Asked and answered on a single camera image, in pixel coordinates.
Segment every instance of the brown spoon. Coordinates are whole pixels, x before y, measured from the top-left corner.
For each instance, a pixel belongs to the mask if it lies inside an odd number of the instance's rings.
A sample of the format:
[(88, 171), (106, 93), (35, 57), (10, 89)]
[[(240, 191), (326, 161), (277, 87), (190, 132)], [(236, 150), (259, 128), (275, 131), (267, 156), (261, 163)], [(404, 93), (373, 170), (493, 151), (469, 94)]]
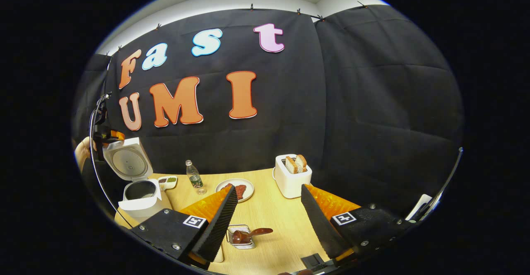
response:
[(250, 234), (241, 232), (240, 230), (236, 230), (234, 234), (232, 235), (232, 243), (233, 244), (248, 244), (250, 243), (251, 237), (264, 235), (264, 234), (270, 234), (270, 233), (272, 233), (272, 228), (257, 228), (255, 230), (252, 230)]

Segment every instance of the steak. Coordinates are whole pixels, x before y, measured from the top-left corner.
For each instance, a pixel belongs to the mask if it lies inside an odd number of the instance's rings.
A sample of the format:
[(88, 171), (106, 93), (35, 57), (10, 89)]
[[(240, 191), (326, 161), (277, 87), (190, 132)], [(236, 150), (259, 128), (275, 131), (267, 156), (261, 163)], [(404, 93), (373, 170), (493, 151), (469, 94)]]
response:
[[(222, 190), (224, 188), (230, 188), (232, 186), (233, 185), (231, 183), (229, 183), (229, 184), (227, 184), (227, 186), (224, 186), (222, 188)], [(237, 193), (237, 200), (242, 200), (243, 199), (243, 194), (244, 194), (245, 190), (246, 190), (246, 185), (237, 185), (237, 186), (235, 186), (235, 192)]]

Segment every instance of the toast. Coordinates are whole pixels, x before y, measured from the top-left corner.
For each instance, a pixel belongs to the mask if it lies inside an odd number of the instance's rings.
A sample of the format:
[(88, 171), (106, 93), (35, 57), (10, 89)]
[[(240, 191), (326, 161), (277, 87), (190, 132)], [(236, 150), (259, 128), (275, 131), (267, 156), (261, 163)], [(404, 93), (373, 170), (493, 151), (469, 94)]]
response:
[(287, 170), (292, 173), (292, 174), (296, 174), (298, 172), (298, 166), (296, 165), (296, 163), (293, 161), (293, 158), (287, 156), (285, 158), (285, 167), (287, 168)]
[(295, 164), (297, 166), (297, 173), (305, 173), (307, 171), (307, 161), (302, 155), (297, 155), (295, 159)]

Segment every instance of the small dish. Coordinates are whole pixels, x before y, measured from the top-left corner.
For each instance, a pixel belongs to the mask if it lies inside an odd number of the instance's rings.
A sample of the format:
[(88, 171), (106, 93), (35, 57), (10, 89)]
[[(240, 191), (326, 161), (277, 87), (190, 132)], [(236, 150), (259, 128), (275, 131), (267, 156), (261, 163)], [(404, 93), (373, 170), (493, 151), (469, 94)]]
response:
[(157, 181), (159, 181), (160, 190), (164, 191), (175, 188), (178, 178), (176, 176), (165, 176), (158, 178)]
[(252, 196), (252, 194), (254, 194), (254, 185), (252, 185), (247, 179), (227, 179), (217, 185), (215, 192), (220, 192), (220, 190), (229, 183), (233, 186), (246, 185), (245, 192), (243, 192), (243, 199), (238, 200), (237, 203), (246, 201)]

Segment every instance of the orange letter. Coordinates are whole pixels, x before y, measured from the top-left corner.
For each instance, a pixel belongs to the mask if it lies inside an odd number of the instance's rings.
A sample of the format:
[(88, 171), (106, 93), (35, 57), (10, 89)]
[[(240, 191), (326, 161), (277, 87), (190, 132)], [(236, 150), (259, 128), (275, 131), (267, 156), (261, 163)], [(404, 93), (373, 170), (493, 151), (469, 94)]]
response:
[(155, 126), (165, 127), (169, 125), (169, 121), (164, 116), (164, 112), (171, 120), (171, 123), (176, 124), (178, 112), (182, 107), (182, 115), (180, 122), (182, 124), (197, 124), (202, 122), (202, 115), (197, 108), (197, 94), (195, 90), (199, 84), (198, 77), (186, 77), (180, 80), (176, 87), (175, 96), (172, 97), (165, 84), (155, 84), (149, 89), (153, 95), (155, 103)]
[(134, 66), (136, 65), (136, 59), (139, 58), (142, 55), (141, 50), (137, 50), (133, 54), (131, 54), (128, 58), (123, 60), (121, 63), (121, 81), (118, 88), (121, 90), (124, 86), (127, 86), (129, 82), (131, 81), (131, 77), (129, 76), (129, 72), (132, 73), (134, 71)]
[(123, 97), (120, 99), (119, 104), (121, 107), (121, 115), (123, 116), (123, 122), (125, 123), (125, 126), (129, 128), (131, 131), (137, 131), (142, 127), (142, 117), (140, 116), (140, 109), (138, 108), (138, 98), (140, 98), (139, 93), (132, 93), (131, 96), (131, 103), (133, 104), (132, 109), (134, 111), (134, 122), (129, 117), (129, 109), (127, 108), (127, 97)]
[(237, 71), (229, 73), (226, 79), (232, 84), (232, 110), (231, 118), (252, 118), (258, 114), (252, 107), (252, 80), (256, 74), (250, 71)]

